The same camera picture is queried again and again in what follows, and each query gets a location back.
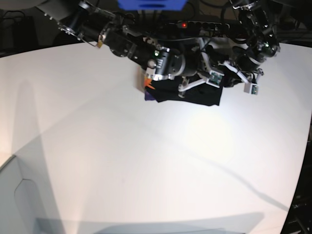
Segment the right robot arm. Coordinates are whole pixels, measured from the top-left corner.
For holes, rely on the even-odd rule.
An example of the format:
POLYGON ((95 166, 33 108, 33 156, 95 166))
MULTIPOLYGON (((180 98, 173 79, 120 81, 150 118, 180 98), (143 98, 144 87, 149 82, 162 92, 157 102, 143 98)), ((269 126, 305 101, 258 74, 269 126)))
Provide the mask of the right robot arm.
POLYGON ((114 55, 140 65, 148 81, 181 77, 179 93, 211 84, 213 71, 204 67, 209 59, 200 52, 206 35, 187 34, 166 22, 144 24, 86 0, 45 0, 37 8, 61 31, 98 48, 106 45, 114 55))

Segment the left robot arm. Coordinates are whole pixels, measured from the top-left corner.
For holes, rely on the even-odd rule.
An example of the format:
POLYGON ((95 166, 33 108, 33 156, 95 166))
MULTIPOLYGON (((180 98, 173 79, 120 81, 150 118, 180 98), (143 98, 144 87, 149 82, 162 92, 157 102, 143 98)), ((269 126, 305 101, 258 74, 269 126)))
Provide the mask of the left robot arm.
POLYGON ((264 75, 260 66, 280 51, 275 34, 275 17, 266 0, 229 0, 221 6, 222 34, 236 43, 234 57, 224 78, 224 86, 234 87, 239 83, 258 83, 264 75), (225 13, 229 8, 238 11, 242 32, 225 25, 225 13))

